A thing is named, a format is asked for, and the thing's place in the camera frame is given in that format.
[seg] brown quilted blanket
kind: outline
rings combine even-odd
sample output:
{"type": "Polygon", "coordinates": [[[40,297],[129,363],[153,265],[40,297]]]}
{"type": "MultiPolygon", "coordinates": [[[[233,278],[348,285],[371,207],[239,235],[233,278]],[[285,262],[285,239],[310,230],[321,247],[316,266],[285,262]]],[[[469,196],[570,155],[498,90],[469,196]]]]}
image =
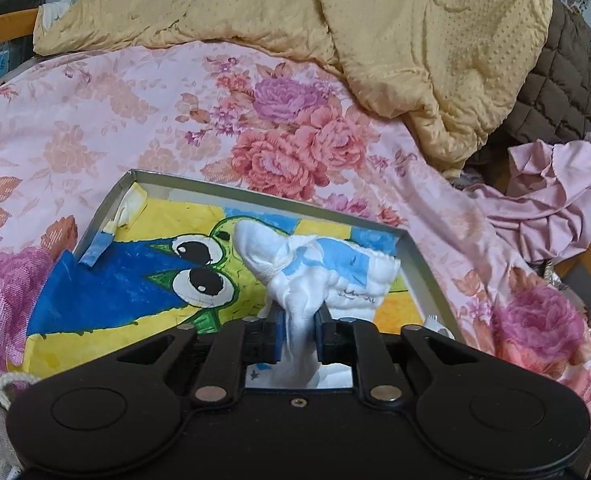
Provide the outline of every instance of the brown quilted blanket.
{"type": "Polygon", "coordinates": [[[527,75],[515,107],[471,164],[506,158],[507,148],[542,139],[584,139],[591,132],[591,28],[582,16],[553,2],[549,36],[527,75]]]}

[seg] cartoon eye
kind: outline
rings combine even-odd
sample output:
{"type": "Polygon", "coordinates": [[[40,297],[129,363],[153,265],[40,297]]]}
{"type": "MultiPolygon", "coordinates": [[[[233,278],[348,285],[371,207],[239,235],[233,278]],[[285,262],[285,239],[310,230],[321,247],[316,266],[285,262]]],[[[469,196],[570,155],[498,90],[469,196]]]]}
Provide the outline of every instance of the cartoon eye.
{"type": "Polygon", "coordinates": [[[212,269],[181,270],[173,279],[173,292],[192,306],[215,308],[234,298],[234,284],[212,269]]]}
{"type": "Polygon", "coordinates": [[[220,244],[204,235],[182,235],[172,241],[173,252],[197,265],[216,264],[224,256],[220,244]]]}

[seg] pink fabric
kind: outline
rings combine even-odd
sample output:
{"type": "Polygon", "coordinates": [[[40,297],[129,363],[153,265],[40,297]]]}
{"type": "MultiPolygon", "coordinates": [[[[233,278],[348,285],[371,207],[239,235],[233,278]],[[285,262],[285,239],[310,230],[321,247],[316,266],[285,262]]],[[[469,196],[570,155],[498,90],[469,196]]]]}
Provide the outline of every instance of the pink fabric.
{"type": "Polygon", "coordinates": [[[591,142],[538,140],[509,150],[507,195],[477,184],[465,190],[500,237],[527,262],[575,256],[591,243],[591,142]]]}
{"type": "Polygon", "coordinates": [[[227,43],[71,54],[0,88],[0,368],[45,273],[130,168],[404,227],[467,343],[568,384],[591,412],[591,337],[568,300],[335,77],[227,43]]]}

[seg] white cord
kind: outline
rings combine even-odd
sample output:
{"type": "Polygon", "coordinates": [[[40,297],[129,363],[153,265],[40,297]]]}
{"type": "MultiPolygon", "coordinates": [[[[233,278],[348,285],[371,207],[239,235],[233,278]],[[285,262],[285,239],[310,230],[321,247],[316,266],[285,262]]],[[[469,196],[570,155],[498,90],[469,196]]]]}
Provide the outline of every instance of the white cord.
{"type": "Polygon", "coordinates": [[[5,392],[5,388],[9,386],[9,384],[13,383],[29,383],[29,384],[36,384],[40,378],[36,377],[32,374],[26,374],[25,372],[7,372],[0,376],[0,404],[6,410],[9,409],[9,406],[12,404],[9,397],[5,392]]]}

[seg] metal tray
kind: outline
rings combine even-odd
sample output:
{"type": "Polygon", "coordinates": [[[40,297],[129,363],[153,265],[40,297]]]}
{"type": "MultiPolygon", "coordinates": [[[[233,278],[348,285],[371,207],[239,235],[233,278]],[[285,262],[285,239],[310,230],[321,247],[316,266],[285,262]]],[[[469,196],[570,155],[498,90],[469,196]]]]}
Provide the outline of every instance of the metal tray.
{"type": "Polygon", "coordinates": [[[399,239],[396,249],[397,258],[402,264],[400,272],[402,272],[402,277],[416,303],[420,316],[423,319],[430,315],[437,316],[438,320],[453,333],[458,341],[464,342],[446,298],[408,232],[337,211],[323,209],[315,205],[237,187],[150,171],[128,171],[112,187],[93,216],[91,224],[74,250],[76,259],[79,260],[89,248],[95,234],[110,219],[114,218],[122,197],[131,187],[131,184],[135,182],[140,184],[150,197],[171,200],[172,202],[192,202],[243,208],[252,212],[277,213],[295,218],[312,218],[392,233],[399,239]]]}

